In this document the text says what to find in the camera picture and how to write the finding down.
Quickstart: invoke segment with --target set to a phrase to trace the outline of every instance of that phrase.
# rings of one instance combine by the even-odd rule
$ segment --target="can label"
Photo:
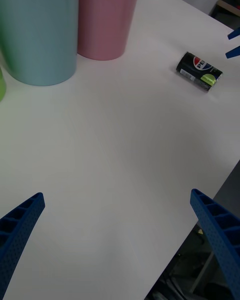
[[[183,56],[176,70],[207,91],[223,74],[222,71],[189,52]]]
[[[212,65],[210,65],[209,63],[207,63],[204,60],[201,60],[197,56],[194,57],[193,64],[194,64],[195,68],[197,68],[198,70],[209,70],[213,67]]]

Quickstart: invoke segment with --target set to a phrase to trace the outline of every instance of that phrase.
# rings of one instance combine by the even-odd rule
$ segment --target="perforated blue plastic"
[[[0,300],[3,299],[29,236],[45,208],[36,193],[0,219]]]
[[[190,204],[232,295],[240,300],[240,220],[197,189],[191,191]]]

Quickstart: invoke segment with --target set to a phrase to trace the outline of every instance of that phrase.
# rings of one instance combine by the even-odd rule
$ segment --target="gray floor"
[[[240,161],[224,182],[214,200],[240,218]]]

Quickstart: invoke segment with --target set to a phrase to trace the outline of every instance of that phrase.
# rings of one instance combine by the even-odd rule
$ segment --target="light blue cylinder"
[[[79,0],[0,0],[0,47],[17,80],[49,86],[76,70]]]

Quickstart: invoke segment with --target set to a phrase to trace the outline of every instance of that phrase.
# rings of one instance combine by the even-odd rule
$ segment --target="green label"
[[[205,74],[201,77],[201,80],[206,82],[208,85],[210,85],[211,87],[216,83],[216,78],[214,77],[214,75],[212,74]]]

